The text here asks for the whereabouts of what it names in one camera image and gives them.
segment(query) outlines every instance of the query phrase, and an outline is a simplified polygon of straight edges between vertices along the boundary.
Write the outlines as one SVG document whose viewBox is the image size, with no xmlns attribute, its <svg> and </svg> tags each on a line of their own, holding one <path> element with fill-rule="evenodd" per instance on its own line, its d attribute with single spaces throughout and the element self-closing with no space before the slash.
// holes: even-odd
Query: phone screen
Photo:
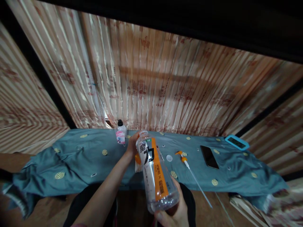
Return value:
<svg viewBox="0 0 303 227">
<path fill-rule="evenodd" d="M 211 149 L 209 147 L 205 147 L 205 146 L 200 146 L 205 162 L 209 167 L 215 168 L 215 169 L 219 169 L 219 166 L 215 160 L 215 157 L 211 151 Z"/>
</svg>

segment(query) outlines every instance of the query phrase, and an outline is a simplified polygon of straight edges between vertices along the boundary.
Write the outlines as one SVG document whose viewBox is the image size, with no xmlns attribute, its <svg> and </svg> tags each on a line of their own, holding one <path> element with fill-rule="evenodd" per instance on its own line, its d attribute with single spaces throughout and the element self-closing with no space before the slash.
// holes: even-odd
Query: black metal pole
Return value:
<svg viewBox="0 0 303 227">
<path fill-rule="evenodd" d="M 300 7 L 265 1 L 39 0 L 182 36 L 303 63 Z"/>
<path fill-rule="evenodd" d="M 41 81 L 45 90 L 50 95 L 51 99 L 55 103 L 56 107 L 58 108 L 59 112 L 63 116 L 68 126 L 71 129 L 77 128 L 66 106 L 64 105 L 60 95 L 58 94 L 55 86 L 53 85 L 51 79 L 49 78 L 48 73 L 43 67 L 43 64 L 41 63 L 38 55 L 36 54 L 30 41 L 26 37 L 26 34 L 24 33 L 23 29 L 21 28 L 20 24 L 18 23 L 16 17 L 14 16 L 12 10 L 10 9 L 10 7 L 8 6 L 5 0 L 1 1 L 0 8 L 1 8 L 1 13 L 0 13 L 1 22 L 8 30 L 13 40 L 18 45 L 22 54 L 27 59 L 28 63 L 34 70 L 38 79 Z"/>
<path fill-rule="evenodd" d="M 277 98 L 271 105 L 269 105 L 263 112 L 261 112 L 257 117 L 255 117 L 251 122 L 249 122 L 244 128 L 242 128 L 237 134 L 237 137 L 243 136 L 249 130 L 251 130 L 260 121 L 266 118 L 270 113 L 277 109 L 286 100 L 296 94 L 303 87 L 303 78 L 292 85 L 286 92 L 284 92 L 279 98 Z"/>
</svg>

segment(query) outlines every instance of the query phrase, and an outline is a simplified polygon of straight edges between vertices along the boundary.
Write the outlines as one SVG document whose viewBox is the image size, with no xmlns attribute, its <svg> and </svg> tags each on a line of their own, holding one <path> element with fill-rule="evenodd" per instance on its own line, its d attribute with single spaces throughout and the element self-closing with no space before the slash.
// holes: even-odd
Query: black frame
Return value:
<svg viewBox="0 0 303 227">
<path fill-rule="evenodd" d="M 303 14 L 285 0 L 40 1 L 303 63 Z"/>
</svg>

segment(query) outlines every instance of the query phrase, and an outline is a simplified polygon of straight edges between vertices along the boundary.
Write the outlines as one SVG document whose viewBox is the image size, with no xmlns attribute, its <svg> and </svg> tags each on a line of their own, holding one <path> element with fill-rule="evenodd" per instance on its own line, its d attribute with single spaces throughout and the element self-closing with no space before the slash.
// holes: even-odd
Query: bottle cap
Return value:
<svg viewBox="0 0 303 227">
<path fill-rule="evenodd" d="M 122 126 L 123 125 L 123 122 L 122 122 L 122 120 L 120 119 L 120 120 L 118 120 L 118 126 Z"/>
</svg>

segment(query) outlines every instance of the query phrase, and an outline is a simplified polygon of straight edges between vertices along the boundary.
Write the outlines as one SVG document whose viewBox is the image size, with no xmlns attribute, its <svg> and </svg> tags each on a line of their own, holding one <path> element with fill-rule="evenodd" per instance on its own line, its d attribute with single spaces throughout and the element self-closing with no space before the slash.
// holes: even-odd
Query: clear plastic bottle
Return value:
<svg viewBox="0 0 303 227">
<path fill-rule="evenodd" d="M 122 120 L 118 120 L 118 127 L 115 128 L 115 132 L 116 132 L 117 142 L 119 144 L 125 145 L 127 138 L 127 130 L 125 125 L 123 125 Z"/>
<path fill-rule="evenodd" d="M 179 193 L 164 165 L 156 139 L 147 131 L 141 131 L 136 147 L 143 168 L 148 211 L 153 214 L 173 207 L 179 202 Z"/>
</svg>

